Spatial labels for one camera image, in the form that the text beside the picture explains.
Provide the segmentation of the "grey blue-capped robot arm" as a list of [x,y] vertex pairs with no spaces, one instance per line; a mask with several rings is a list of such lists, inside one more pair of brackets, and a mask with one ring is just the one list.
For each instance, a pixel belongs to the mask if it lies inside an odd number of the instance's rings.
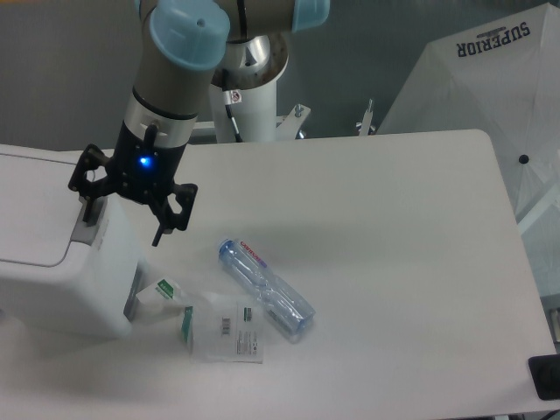
[[184,231],[198,192],[174,177],[228,46],[322,25],[327,1],[139,1],[143,54],[112,156],[81,153],[68,187],[89,222],[97,200],[117,193],[146,205],[162,235]]

